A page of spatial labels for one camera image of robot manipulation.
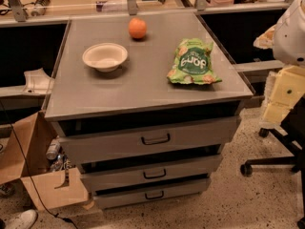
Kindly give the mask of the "yellow foam-padded gripper finger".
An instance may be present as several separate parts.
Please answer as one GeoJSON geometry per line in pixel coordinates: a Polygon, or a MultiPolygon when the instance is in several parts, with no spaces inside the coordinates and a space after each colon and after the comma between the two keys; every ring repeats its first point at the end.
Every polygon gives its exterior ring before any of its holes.
{"type": "Polygon", "coordinates": [[[305,94],[305,69],[289,65],[269,72],[262,103],[262,123],[279,125],[305,94]]]}

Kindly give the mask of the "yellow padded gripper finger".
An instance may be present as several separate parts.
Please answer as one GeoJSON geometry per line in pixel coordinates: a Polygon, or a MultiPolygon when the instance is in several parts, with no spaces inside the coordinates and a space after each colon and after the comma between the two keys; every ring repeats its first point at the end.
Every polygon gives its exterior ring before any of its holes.
{"type": "Polygon", "coordinates": [[[255,39],[254,46],[262,50],[271,49],[274,45],[274,32],[275,26],[271,26],[270,28],[268,28],[265,32],[263,32],[255,39]]]}

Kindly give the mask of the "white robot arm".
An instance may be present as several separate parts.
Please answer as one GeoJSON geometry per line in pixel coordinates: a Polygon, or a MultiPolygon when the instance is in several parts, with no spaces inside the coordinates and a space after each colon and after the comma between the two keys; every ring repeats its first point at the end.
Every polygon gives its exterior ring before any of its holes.
{"type": "Polygon", "coordinates": [[[305,94],[305,0],[294,0],[277,23],[256,38],[254,46],[272,49],[284,64],[278,73],[269,72],[260,125],[279,125],[305,94]]]}

